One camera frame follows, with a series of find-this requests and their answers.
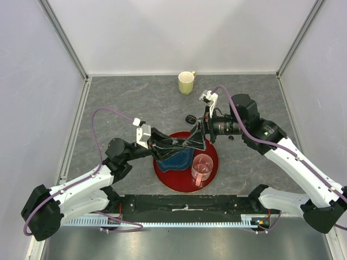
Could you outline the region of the black earbud case gold rim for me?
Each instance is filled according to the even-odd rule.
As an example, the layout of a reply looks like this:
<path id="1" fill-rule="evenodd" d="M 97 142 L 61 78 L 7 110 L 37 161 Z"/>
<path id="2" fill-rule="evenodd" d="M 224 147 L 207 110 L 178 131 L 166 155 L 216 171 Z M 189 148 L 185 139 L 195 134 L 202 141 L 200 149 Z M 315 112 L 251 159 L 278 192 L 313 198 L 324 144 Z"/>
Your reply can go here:
<path id="1" fill-rule="evenodd" d="M 193 115 L 190 115 L 188 114 L 186 117 L 185 117 L 185 121 L 191 125 L 194 125 L 197 121 L 197 118 Z"/>

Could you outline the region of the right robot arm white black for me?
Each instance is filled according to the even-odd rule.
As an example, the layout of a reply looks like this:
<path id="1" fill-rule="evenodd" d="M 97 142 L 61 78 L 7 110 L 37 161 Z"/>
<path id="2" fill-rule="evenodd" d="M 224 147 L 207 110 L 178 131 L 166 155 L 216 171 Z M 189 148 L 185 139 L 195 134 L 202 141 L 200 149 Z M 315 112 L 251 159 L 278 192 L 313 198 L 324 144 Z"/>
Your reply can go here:
<path id="1" fill-rule="evenodd" d="M 320 233 L 329 233 L 346 211 L 346 187 L 324 174 L 295 146 L 287 134 L 274 122 L 262 119 L 257 104 L 248 94 L 230 98 L 230 113 L 217 115 L 218 95 L 204 91 L 200 100 L 206 103 L 201 118 L 187 115 L 186 122 L 193 125 L 191 139 L 202 147 L 202 140 L 210 136 L 230 139 L 240 135 L 243 142 L 284 170 L 304 191 L 303 194 L 278 191 L 259 185 L 249 194 L 249 209 L 261 213 L 274 209 L 302 217 L 310 227 Z"/>

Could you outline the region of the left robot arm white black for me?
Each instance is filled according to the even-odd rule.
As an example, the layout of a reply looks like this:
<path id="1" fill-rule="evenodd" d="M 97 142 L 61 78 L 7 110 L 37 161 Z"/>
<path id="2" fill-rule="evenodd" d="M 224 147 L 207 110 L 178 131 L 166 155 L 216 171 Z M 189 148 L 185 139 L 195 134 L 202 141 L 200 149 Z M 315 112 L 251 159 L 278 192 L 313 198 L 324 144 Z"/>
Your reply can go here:
<path id="1" fill-rule="evenodd" d="M 115 212 L 119 196 L 112 184 L 132 170 L 129 161 L 144 157 L 164 161 L 189 148 L 185 139 L 165 135 L 148 125 L 138 128 L 136 136 L 133 143 L 112 139 L 106 158 L 89 172 L 57 186 L 35 187 L 21 211 L 24 234 L 43 241 L 74 218 L 91 212 Z"/>

